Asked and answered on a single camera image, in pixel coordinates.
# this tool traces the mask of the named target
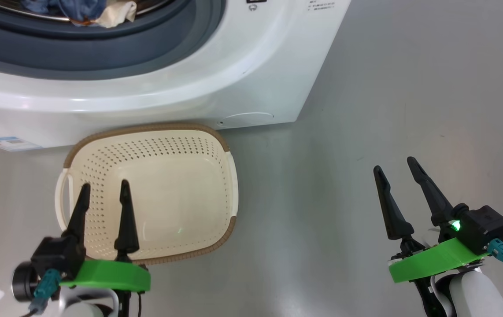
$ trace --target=basket rim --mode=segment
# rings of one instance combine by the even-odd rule
[[[171,130],[193,130],[193,131],[201,131],[201,132],[211,134],[212,136],[215,137],[215,139],[218,140],[218,142],[220,142],[220,144],[225,152],[230,151],[230,148],[228,147],[228,143],[226,143],[225,139],[222,138],[222,136],[215,129],[209,128],[208,126],[205,126],[205,125],[201,125],[201,124],[151,124],[151,125],[131,126],[128,128],[122,128],[122,129],[117,129],[117,130],[96,133],[96,134],[90,135],[90,136],[82,139],[68,153],[68,156],[66,157],[66,160],[64,161],[64,168],[65,169],[71,168],[72,162],[74,162],[74,158],[76,157],[77,153],[79,153],[79,151],[82,148],[84,148],[84,146],[86,146],[87,144],[89,144],[91,142],[94,142],[94,141],[97,141],[100,139],[110,138],[113,136],[124,135],[124,134],[135,134],[135,133],[155,132],[155,131],[171,131]]]

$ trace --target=laundry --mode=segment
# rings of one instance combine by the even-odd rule
[[[134,21],[137,4],[127,0],[21,0],[24,8],[44,15],[64,15],[75,26],[113,28]]]

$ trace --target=blue clothing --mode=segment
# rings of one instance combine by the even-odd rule
[[[107,6],[107,0],[21,0],[20,3],[39,14],[48,14],[57,8],[72,22],[97,20]]]

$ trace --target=laundry basket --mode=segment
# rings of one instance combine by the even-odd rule
[[[202,125],[147,125],[91,135],[64,162],[55,193],[62,230],[81,186],[91,184],[85,218],[88,257],[113,260],[121,182],[130,183],[140,243],[137,264],[195,257],[218,249],[236,223],[238,182],[224,139]],[[64,211],[66,181],[70,210]]]

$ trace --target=green led light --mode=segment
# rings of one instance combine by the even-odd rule
[[[461,221],[459,221],[459,220],[455,220],[455,221],[451,224],[451,227],[452,227],[455,231],[459,231],[459,229],[461,229]]]

